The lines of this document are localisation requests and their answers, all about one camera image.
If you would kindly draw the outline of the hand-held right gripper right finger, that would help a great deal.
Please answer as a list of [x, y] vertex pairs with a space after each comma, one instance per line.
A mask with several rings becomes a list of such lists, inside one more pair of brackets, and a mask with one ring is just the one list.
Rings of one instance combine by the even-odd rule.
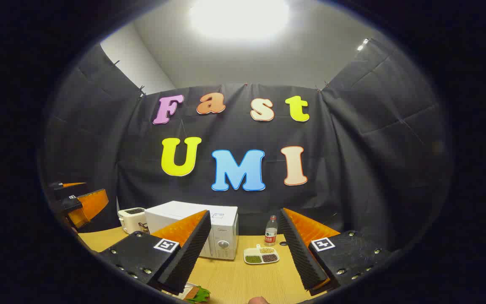
[[392, 254], [360, 231], [338, 232], [287, 208], [280, 210], [279, 225], [302, 285], [313, 296], [360, 281]]

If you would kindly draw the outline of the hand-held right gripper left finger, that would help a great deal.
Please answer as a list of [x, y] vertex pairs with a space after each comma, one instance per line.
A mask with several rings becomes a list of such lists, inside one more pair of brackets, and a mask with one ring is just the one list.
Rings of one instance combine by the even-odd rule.
[[178, 294], [184, 291], [210, 230], [210, 212], [201, 210], [154, 233], [130, 233], [99, 257], [132, 280]]

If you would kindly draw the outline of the white microwave oven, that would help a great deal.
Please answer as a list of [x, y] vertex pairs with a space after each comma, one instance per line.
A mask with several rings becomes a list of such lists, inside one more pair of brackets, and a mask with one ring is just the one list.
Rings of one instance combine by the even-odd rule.
[[202, 210], [208, 210], [211, 230], [201, 252], [202, 258], [234, 260], [238, 246], [237, 206], [215, 206], [170, 201], [145, 209], [146, 223], [150, 233]]

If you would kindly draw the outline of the lettuce sandwich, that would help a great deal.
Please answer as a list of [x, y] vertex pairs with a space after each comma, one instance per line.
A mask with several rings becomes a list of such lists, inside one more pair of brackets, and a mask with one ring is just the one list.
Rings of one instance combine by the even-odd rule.
[[183, 292], [175, 297], [189, 304], [204, 304], [209, 302], [210, 295], [211, 292], [208, 289], [202, 288], [200, 285], [187, 283]]

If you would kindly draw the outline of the clear plastic water bottle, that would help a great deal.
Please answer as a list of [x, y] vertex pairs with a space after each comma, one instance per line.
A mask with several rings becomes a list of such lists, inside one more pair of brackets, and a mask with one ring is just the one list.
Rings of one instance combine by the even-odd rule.
[[271, 215], [268, 223], [265, 227], [265, 246], [274, 246], [276, 244], [276, 237], [278, 233], [278, 220], [277, 216]]

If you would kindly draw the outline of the white divided dish of beans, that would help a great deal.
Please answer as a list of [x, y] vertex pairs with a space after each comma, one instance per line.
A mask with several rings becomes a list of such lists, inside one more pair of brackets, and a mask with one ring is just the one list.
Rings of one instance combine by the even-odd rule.
[[280, 256], [275, 248], [256, 244], [243, 251], [243, 260], [246, 264], [269, 264], [280, 261]]

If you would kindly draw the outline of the white toaster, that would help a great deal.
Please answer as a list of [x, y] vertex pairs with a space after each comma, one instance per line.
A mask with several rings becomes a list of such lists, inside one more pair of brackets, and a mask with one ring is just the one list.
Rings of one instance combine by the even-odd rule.
[[145, 216], [145, 209], [121, 209], [117, 212], [120, 224], [126, 233], [150, 233]]

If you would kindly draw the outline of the large ceiling light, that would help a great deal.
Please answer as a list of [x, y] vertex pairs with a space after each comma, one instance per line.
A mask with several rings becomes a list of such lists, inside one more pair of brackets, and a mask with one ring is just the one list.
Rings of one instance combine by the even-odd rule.
[[190, 27], [215, 40], [258, 41], [277, 36], [289, 22], [286, 0], [196, 0]]

